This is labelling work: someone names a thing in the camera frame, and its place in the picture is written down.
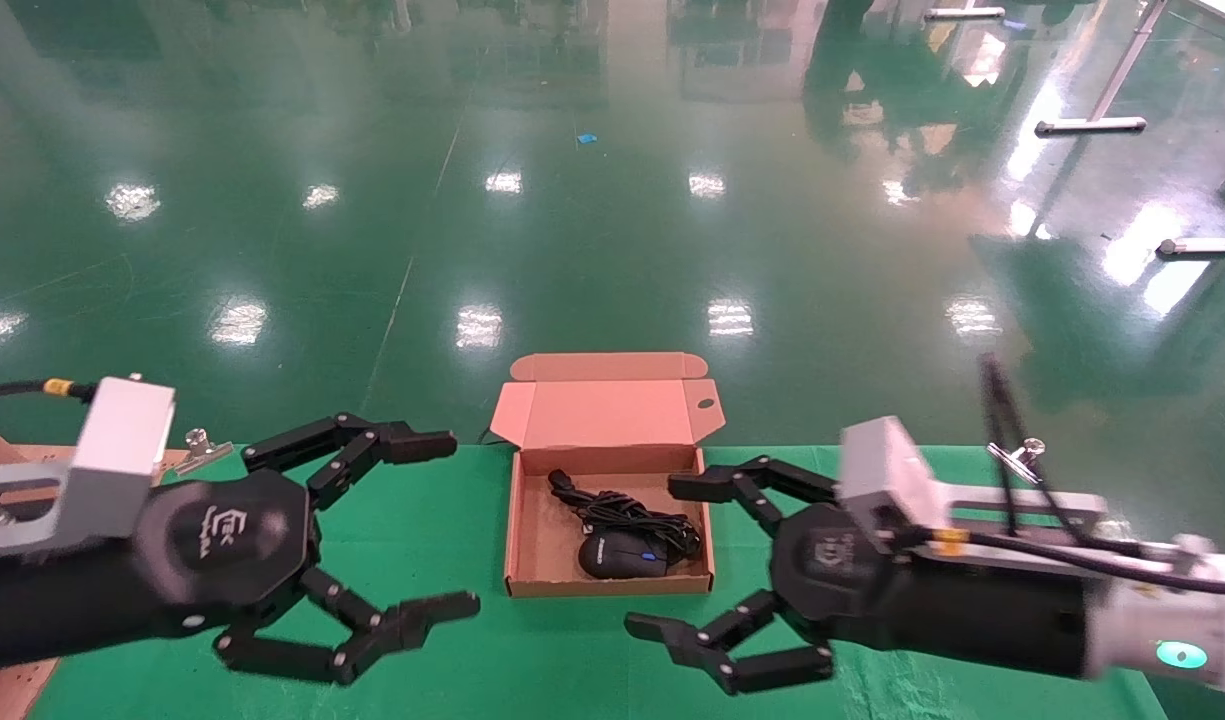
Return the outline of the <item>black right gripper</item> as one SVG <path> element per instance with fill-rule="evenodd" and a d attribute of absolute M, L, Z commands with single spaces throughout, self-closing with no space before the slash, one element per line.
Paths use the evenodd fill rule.
<path fill-rule="evenodd" d="M 782 514 L 768 496 L 780 492 L 809 503 Z M 913 616 L 910 568 L 900 555 L 882 551 L 837 507 L 835 479 L 757 456 L 739 465 L 710 465 L 670 475 L 673 498 L 736 502 L 773 538 L 772 591 L 760 589 L 712 623 L 628 612 L 624 626 L 639 640 L 666 648 L 673 664 L 704 671 L 728 696 L 826 682 L 835 661 L 828 644 L 909 647 Z M 735 659 L 733 651 L 782 615 L 809 644 Z"/>

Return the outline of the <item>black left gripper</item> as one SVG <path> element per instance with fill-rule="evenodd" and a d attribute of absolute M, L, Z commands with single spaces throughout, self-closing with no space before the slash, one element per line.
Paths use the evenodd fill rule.
<path fill-rule="evenodd" d="M 457 447 L 447 430 L 341 413 L 247 444 L 243 465 L 255 473 L 246 478 L 151 489 L 137 520 L 137 571 L 152 593 L 156 631 L 229 624 L 216 656 L 234 673 L 353 684 L 385 656 L 420 650 L 435 624 L 475 618 L 481 601 L 472 591 L 380 610 L 318 566 L 306 569 L 312 509 L 330 509 L 379 464 L 439 460 Z M 281 474 L 318 459 L 327 464 L 305 489 Z M 304 600 L 348 632 L 338 647 L 258 636 Z"/>

